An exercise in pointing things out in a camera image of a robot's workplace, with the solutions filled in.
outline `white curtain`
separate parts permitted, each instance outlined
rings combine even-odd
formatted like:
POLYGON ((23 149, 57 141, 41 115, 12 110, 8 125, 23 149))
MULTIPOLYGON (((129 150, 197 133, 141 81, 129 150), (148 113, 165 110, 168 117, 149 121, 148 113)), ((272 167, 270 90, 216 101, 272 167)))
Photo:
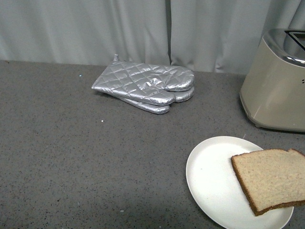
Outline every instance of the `white curtain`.
POLYGON ((1 0, 0 59, 246 74, 273 28, 305 30, 305 0, 1 0))
POLYGON ((274 28, 305 30, 305 0, 174 0, 173 65, 247 74, 262 35, 274 28))

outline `bread crust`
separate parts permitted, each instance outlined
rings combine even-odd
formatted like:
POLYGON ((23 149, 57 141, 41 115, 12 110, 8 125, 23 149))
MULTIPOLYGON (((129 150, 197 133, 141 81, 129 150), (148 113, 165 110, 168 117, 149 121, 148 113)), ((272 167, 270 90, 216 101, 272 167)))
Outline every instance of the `bread crust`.
MULTIPOLYGON (((302 156, 305 157, 304 154, 302 154, 300 151, 298 151, 298 150, 296 150, 296 149, 292 149, 292 148, 291 148, 291 149, 288 150, 288 152, 289 152, 290 150, 296 151, 296 152, 298 152, 300 155, 302 155, 302 156)), ((235 158, 236 158, 237 156, 241 156, 241 155, 243 155, 243 154, 239 154, 239 155, 234 155, 234 156, 232 156, 232 157, 231 157, 231 163, 232 163, 232 167, 233 167, 233 170, 234 170, 234 172, 235 172, 235 175, 236 175, 236 177, 237 177, 237 179, 238 179, 238 181, 239 181, 239 183, 240 183, 240 186, 241 186, 241 188, 242 188, 242 190, 243 190, 243 193, 245 194, 245 196, 246 196, 246 198, 247 198, 247 200, 248 200, 248 202, 249 202, 249 204, 250 204, 250 207, 251 207, 251 209, 252 209, 252 211, 253 211, 253 213, 254 213, 255 216, 260 216, 260 215, 262 215, 262 214, 264 214, 264 213, 266 213, 266 212, 268 212, 269 210, 272 210, 272 209, 287 208, 287 207, 305 205, 305 200, 291 201, 291 202, 286 202, 286 203, 281 203, 281 204, 277 204, 277 205, 274 205, 274 206, 270 206, 270 207, 265 208, 265 209, 263 209, 263 210, 261 210, 261 211, 258 211, 258 210, 257 210, 257 207, 255 206, 254 201, 253 201, 252 198, 251 198, 251 195, 250 195, 249 191, 247 190, 247 188, 246 188, 246 186, 245 186, 245 184, 244 184, 244 181, 243 181, 243 179, 242 179, 242 176, 241 176, 241 174, 239 173, 239 171, 238 171, 238 169, 237 169, 237 166, 236 166, 236 164, 235 164, 235 158)))

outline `slice of bread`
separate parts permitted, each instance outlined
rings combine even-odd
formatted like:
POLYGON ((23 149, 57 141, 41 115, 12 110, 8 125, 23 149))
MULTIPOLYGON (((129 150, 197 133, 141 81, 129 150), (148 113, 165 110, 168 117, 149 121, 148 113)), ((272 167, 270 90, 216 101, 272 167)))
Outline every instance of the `slice of bread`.
POLYGON ((305 204, 305 155, 268 149, 231 157, 236 177, 255 216, 305 204))

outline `silver oven mitt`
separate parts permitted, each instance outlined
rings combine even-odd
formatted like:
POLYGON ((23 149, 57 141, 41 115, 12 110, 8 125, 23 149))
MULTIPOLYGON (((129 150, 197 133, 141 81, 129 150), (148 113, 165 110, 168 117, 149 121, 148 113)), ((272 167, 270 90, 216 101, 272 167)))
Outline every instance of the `silver oven mitt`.
POLYGON ((193 72, 187 68, 121 62, 115 55, 92 89, 143 110, 164 114, 169 104, 186 101, 193 95, 193 84, 193 72))

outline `plate rim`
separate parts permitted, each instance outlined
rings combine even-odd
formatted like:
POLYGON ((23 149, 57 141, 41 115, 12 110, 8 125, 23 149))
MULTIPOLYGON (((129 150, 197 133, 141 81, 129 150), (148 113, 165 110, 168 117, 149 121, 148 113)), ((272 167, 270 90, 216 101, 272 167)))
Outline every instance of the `plate rim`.
MULTIPOLYGON (((261 148, 260 146, 256 145, 256 144, 254 144, 254 143, 248 141, 248 140, 243 139, 243 138, 238 138, 238 137, 234 137, 234 136, 227 136, 227 135, 223 135, 223 136, 214 136, 214 137, 207 138, 207 139, 201 141, 199 144, 197 144, 197 145, 195 146, 195 148, 193 148, 193 150, 192 150, 191 153, 189 154, 188 159, 187 159, 187 162, 186 162, 186 169, 185 169, 186 181, 187 181, 187 185, 188 185, 188 188, 189 188, 189 190, 190 190, 190 193, 191 193, 193 199, 195 200, 196 204, 199 206, 199 208, 200 208, 200 209, 201 209, 201 210, 202 210, 211 220, 213 220, 213 221, 214 221, 215 223, 217 223, 218 225, 220 225, 220 226, 222 226, 222 227, 224 227, 224 228, 226 228, 226 229, 236 229, 236 228, 228 227, 228 225, 224 225, 224 224, 221 224, 221 223, 217 222, 215 219, 213 219, 213 217, 211 217, 211 216, 202 208, 202 206, 199 205, 199 203, 197 202, 197 199, 195 198, 195 196, 194 196, 194 194, 193 194, 193 192, 192 192, 192 189, 191 189, 191 186, 190 186, 190 181, 189 181, 189 178, 188 178, 188 177, 189 177, 189 175, 188 175, 188 170, 189 170, 188 167, 189 167, 189 163, 190 163, 190 158, 192 157, 192 154, 194 154, 194 151, 196 151, 196 148, 198 148, 198 147, 199 147, 201 144, 203 144, 204 142, 206 142, 206 141, 208 141, 208 140, 216 139, 216 138, 222 138, 222 139, 224 139, 224 138, 235 139, 235 140, 238 140, 238 141, 247 142, 248 144, 252 144, 253 146, 256 146, 256 147, 258 147, 258 148, 260 148, 260 149, 262 149, 262 148, 261 148)), ((293 211, 294 211, 294 207, 290 207, 290 208, 291 208, 291 212, 290 212, 290 214, 289 214, 289 217, 288 217, 287 221, 286 221, 280 228, 275 228, 275 229, 282 229, 284 226, 287 225, 287 223, 288 223, 289 220, 291 219, 292 214, 293 214, 293 211)))

